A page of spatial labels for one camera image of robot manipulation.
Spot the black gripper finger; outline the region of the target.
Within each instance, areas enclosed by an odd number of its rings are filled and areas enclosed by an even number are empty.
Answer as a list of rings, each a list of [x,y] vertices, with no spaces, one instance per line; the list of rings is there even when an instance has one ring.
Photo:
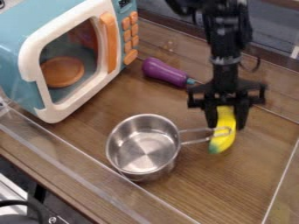
[[[236,117],[236,125],[237,130],[242,130],[246,124],[248,119],[248,99],[240,99],[237,104],[234,105],[234,117]]]
[[[204,103],[204,115],[208,127],[214,128],[217,125],[217,107],[210,101]]]

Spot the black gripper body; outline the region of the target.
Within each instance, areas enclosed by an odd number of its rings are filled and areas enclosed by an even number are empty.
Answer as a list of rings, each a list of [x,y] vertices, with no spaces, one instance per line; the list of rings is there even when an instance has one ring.
[[[236,107],[241,102],[246,102],[248,106],[264,104],[266,85],[238,78],[240,57],[209,57],[209,62],[212,78],[205,84],[186,89],[188,107]]]

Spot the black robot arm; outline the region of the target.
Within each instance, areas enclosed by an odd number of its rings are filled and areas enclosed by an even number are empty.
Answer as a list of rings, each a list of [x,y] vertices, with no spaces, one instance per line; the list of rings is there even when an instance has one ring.
[[[241,51],[252,40],[246,0],[164,0],[172,11],[189,16],[201,14],[212,64],[210,80],[186,90],[186,105],[204,111],[208,126],[220,120],[217,108],[232,107],[236,128],[245,127],[252,105],[265,102],[264,83],[238,78]]]

